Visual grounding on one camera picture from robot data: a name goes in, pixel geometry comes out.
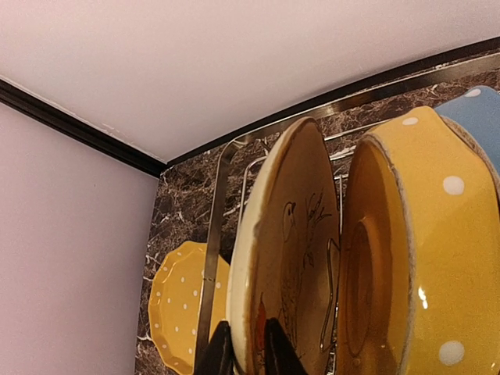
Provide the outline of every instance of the yellow plate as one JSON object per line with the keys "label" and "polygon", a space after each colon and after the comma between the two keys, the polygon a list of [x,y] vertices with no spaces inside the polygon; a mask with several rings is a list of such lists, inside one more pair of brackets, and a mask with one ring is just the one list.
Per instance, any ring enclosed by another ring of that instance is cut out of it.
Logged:
{"label": "yellow plate", "polygon": [[[149,296],[151,337],[163,363],[180,375],[193,373],[206,244],[184,242],[169,253]],[[219,257],[210,336],[226,319],[229,265]]]}
{"label": "yellow plate", "polygon": [[431,108],[380,125],[356,148],[339,297],[340,373],[498,373],[495,186]]}
{"label": "yellow plate", "polygon": [[338,231],[328,152],[316,122],[305,118],[269,153],[237,234],[228,303],[241,373],[264,373],[264,327],[272,317],[305,370],[324,372],[334,321]]}

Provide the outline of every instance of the dish rack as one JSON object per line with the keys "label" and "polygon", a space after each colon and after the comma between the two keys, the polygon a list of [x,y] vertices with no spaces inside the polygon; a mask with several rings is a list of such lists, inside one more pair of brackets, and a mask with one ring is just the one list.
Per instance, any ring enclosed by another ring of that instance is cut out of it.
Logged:
{"label": "dish rack", "polygon": [[[208,247],[205,259],[205,276],[203,280],[200,303],[198,336],[196,339],[195,365],[198,365],[198,360],[200,360],[200,358],[202,357],[202,353],[205,351],[209,343],[210,316],[212,314],[213,296],[215,290],[217,259],[220,253],[220,240],[223,224],[223,212],[227,193],[227,182],[231,162],[234,160],[234,156],[237,154],[237,152],[243,152],[246,147],[252,145],[254,142],[261,142],[261,145],[263,146],[265,152],[265,155],[253,159],[244,168],[243,182],[241,186],[241,197],[239,201],[239,213],[237,219],[238,230],[241,219],[243,217],[243,212],[245,210],[246,198],[251,187],[249,176],[262,165],[264,160],[266,160],[268,151],[270,150],[269,146],[266,143],[266,140],[272,136],[283,133],[283,131],[285,131],[296,120],[304,116],[311,116],[318,120],[343,112],[347,109],[352,109],[360,105],[375,102],[377,100],[400,95],[419,88],[425,88],[433,84],[440,84],[441,82],[454,80],[460,77],[471,76],[499,67],[500,52],[477,57],[475,59],[469,59],[463,62],[436,66],[431,70],[417,73],[412,76],[403,77],[399,80],[394,80],[386,84],[375,86],[365,91],[359,91],[353,95],[335,99],[324,105],[319,105],[315,108],[296,113],[282,120],[278,120],[256,130],[250,131],[247,134],[243,134],[240,137],[236,137],[233,141],[230,141],[224,147],[220,155],[216,174],[216,183],[212,200],[212,213],[209,225]],[[351,130],[344,130],[337,132],[336,134],[328,135],[324,138],[325,143],[329,145],[332,142],[341,141],[347,137],[357,138],[361,136],[365,131],[369,130],[371,127],[375,127],[376,125],[379,125],[388,120],[390,119],[370,123],[368,125],[356,127]],[[340,213],[340,232],[342,231],[344,194],[345,186],[348,180],[348,165],[350,164],[350,159],[354,154],[354,149],[355,146],[353,145],[352,147],[346,148],[340,152],[330,154],[330,162],[333,164],[334,181],[337,188],[337,199]],[[333,346],[330,361],[332,365],[329,366],[329,369],[327,369],[329,375],[333,375],[335,372],[335,334],[332,337],[332,342]]]}

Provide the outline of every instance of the black baseboard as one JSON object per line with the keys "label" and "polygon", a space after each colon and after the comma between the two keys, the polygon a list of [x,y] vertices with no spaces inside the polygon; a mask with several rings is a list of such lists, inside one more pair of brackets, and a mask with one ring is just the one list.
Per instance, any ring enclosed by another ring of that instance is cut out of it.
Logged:
{"label": "black baseboard", "polygon": [[0,80],[0,102],[18,110],[21,113],[51,127],[85,145],[88,145],[100,152],[105,153],[129,166],[148,173],[154,177],[159,177],[161,172],[182,163],[186,159],[206,152],[214,147],[223,145],[232,139],[248,133],[251,130],[263,127],[269,123],[282,120],[296,113],[300,113],[319,105],[324,105],[333,100],[343,98],[347,95],[352,95],[358,91],[384,84],[388,81],[397,80],[400,77],[408,76],[430,69],[444,63],[450,63],[458,59],[465,59],[468,56],[478,55],[494,49],[500,48],[500,37],[494,37],[486,41],[481,41],[473,45],[453,49],[448,52],[433,55],[431,57],[411,62],[404,66],[400,66],[383,73],[359,80],[355,83],[348,84],[344,87],[337,88],[325,94],[316,96],[292,107],[283,109],[277,113],[267,116],[263,119],[250,123],[241,127],[229,134],[219,137],[209,143],[195,148],[175,159],[170,160],[167,164],[138,151],[137,149],[118,141],[114,137],[109,136],[97,130],[86,123],[75,119],[74,117],[64,113],[63,111],[35,98],[32,95],[20,90],[17,87]]}
{"label": "black baseboard", "polygon": [[0,80],[0,102],[154,177],[159,177],[161,172],[166,169],[165,163],[75,119],[3,80]]}

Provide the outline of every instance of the metal rack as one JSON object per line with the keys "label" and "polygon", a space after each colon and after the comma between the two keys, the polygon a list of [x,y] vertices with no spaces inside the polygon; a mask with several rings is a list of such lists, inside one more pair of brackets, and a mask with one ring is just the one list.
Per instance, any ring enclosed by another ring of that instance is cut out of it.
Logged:
{"label": "metal rack", "polygon": [[[223,211],[224,204],[226,200],[227,192],[227,180],[229,177],[229,171],[231,162],[237,152],[243,152],[245,147],[249,146],[255,141],[263,140],[271,135],[280,134],[285,131],[290,125],[296,120],[303,116],[311,116],[313,118],[324,118],[326,116],[334,115],[335,113],[343,112],[347,109],[355,108],[360,105],[364,105],[370,102],[375,102],[384,98],[389,98],[391,96],[400,95],[408,91],[416,90],[419,88],[425,88],[433,84],[439,84],[441,82],[446,82],[454,80],[460,77],[474,75],[482,73],[487,70],[492,70],[500,67],[500,52],[491,55],[481,56],[475,59],[470,59],[464,62],[451,63],[449,65],[437,66],[432,70],[428,70],[422,73],[418,73],[409,77],[403,77],[400,80],[395,80],[387,84],[382,84],[380,86],[372,87],[365,91],[360,91],[353,95],[346,96],[344,98],[339,98],[324,105],[312,108],[310,110],[297,113],[293,116],[289,116],[282,120],[276,121],[260,127],[254,131],[247,134],[243,134],[240,137],[235,138],[233,141],[229,142],[223,149],[217,169],[216,175],[216,185],[212,200],[212,213],[210,217],[209,225],[209,237],[208,237],[208,247],[205,260],[205,276],[203,279],[202,296],[200,304],[200,313],[198,321],[198,336],[196,340],[196,350],[195,350],[195,361],[198,361],[202,357],[202,353],[205,351],[206,346],[209,342],[209,330],[210,330],[210,317],[212,315],[213,307],[213,296],[215,290],[215,279],[217,271],[217,259],[220,253],[220,239],[221,230],[223,222]],[[325,142],[329,143],[332,141],[338,141],[344,137],[351,136],[353,134],[361,134],[362,132],[374,127],[383,121],[371,123],[363,127],[357,127],[352,130],[343,131],[337,134],[332,134],[325,137]],[[346,160],[352,157],[354,153],[353,148],[342,153],[336,153],[330,156],[330,161],[332,163]],[[251,161],[244,169],[243,184],[241,189],[240,198],[240,211],[238,217],[238,227],[241,222],[241,218],[245,206],[245,196],[248,190],[248,175],[251,170],[262,164],[266,159],[263,155],[253,161]],[[342,211],[343,211],[343,195],[344,195],[344,183],[348,178],[348,174],[342,170],[335,170],[334,179],[337,184],[337,191],[339,195],[339,208],[342,221]]]}

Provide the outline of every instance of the brown marble surface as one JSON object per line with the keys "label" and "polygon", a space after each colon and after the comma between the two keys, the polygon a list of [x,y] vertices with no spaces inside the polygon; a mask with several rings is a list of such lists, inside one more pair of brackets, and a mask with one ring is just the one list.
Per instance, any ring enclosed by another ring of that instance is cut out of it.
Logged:
{"label": "brown marble surface", "polygon": [[[354,109],[317,119],[325,135],[367,125],[380,120],[400,116],[410,109],[421,106],[436,106],[462,95],[467,89],[485,84],[500,90],[500,69],[442,82],[423,89],[407,92],[378,102],[361,105]],[[327,144],[330,153],[341,152],[355,145],[359,135],[342,138]],[[245,167],[254,159],[265,155],[276,136],[257,141],[242,152],[238,152],[231,167],[224,213],[221,255],[228,262],[236,235],[238,208],[241,197],[241,182]],[[141,310],[137,328],[137,350],[135,375],[175,374],[161,362],[150,337],[148,322],[148,299],[152,278],[165,255],[184,241],[205,242],[209,228],[210,208],[216,177],[218,157],[222,146],[195,156],[167,170],[160,179],[152,217],[151,233],[146,253]],[[348,161],[335,162],[334,170],[348,171]],[[250,174],[255,179],[258,168]]]}

